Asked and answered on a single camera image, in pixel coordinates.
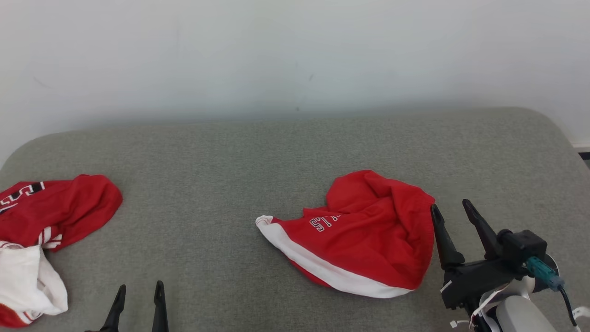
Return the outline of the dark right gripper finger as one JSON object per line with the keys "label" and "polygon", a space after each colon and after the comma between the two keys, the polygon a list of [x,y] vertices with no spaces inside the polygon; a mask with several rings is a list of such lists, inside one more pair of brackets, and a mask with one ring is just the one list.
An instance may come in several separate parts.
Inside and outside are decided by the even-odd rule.
{"label": "dark right gripper finger", "polygon": [[431,206],[431,217],[441,269],[447,271],[465,263],[463,254],[456,250],[445,228],[445,220],[437,205]]}
{"label": "dark right gripper finger", "polygon": [[499,257],[499,250],[496,232],[493,231],[470,200],[463,199],[463,208],[468,220],[478,232],[481,244],[485,250],[484,259],[497,259]]}

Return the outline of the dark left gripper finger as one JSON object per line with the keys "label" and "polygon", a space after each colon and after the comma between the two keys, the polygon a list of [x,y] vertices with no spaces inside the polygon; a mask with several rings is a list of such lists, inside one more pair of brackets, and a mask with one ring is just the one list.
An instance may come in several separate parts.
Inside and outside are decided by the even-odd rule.
{"label": "dark left gripper finger", "polygon": [[154,317],[152,332],[168,332],[168,312],[165,300],[164,282],[157,281],[154,290]]}
{"label": "dark left gripper finger", "polygon": [[120,315],[124,311],[124,303],[126,300],[126,286],[121,285],[115,296],[115,299],[110,307],[106,321],[103,324],[102,332],[118,332]]}

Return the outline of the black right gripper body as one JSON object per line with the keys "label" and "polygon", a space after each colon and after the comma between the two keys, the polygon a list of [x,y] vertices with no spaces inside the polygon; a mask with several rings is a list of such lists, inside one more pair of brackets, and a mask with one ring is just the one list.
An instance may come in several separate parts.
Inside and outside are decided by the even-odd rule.
{"label": "black right gripper body", "polygon": [[525,277],[522,263],[497,258],[461,265],[445,265],[442,300],[447,309],[463,308],[484,293]]}

